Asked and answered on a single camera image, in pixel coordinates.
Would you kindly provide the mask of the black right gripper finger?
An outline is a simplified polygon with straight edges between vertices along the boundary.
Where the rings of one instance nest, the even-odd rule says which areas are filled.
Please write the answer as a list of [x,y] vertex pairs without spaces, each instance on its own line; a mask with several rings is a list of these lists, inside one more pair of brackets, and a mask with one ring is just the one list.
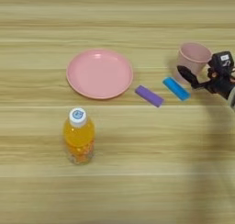
[[196,76],[187,67],[178,65],[177,70],[182,75],[182,77],[191,84],[194,89],[200,87],[200,83],[198,82]]

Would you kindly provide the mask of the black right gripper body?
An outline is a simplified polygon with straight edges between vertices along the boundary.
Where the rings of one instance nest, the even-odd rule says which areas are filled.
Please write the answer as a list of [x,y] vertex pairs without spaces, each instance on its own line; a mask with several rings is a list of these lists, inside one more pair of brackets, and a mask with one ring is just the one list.
[[229,99],[229,94],[235,87],[235,67],[222,67],[215,69],[210,67],[207,70],[208,81],[201,83],[199,86],[205,88],[211,94],[218,94]]

